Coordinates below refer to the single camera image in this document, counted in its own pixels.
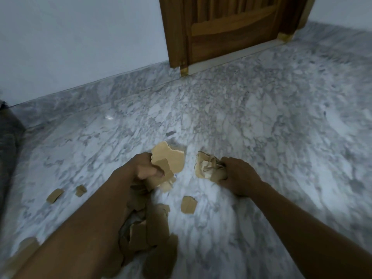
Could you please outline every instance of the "white marble floor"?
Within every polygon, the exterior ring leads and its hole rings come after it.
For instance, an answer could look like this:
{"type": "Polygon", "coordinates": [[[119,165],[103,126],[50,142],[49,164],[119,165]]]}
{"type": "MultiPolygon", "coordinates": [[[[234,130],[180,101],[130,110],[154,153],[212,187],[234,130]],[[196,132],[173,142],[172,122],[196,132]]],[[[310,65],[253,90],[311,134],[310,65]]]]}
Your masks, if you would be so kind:
{"type": "MultiPolygon", "coordinates": [[[[198,150],[242,158],[264,181],[372,252],[372,61],[293,41],[27,131],[1,234],[1,256],[43,242],[134,154],[187,147],[170,205],[179,236],[173,278],[299,278],[249,199],[195,177],[198,150]],[[88,193],[74,194],[85,184],[88,193]],[[55,188],[65,193],[45,202],[55,188]],[[197,199],[184,215],[184,195],[197,199]]],[[[141,277],[140,255],[118,278],[141,277]]]]}

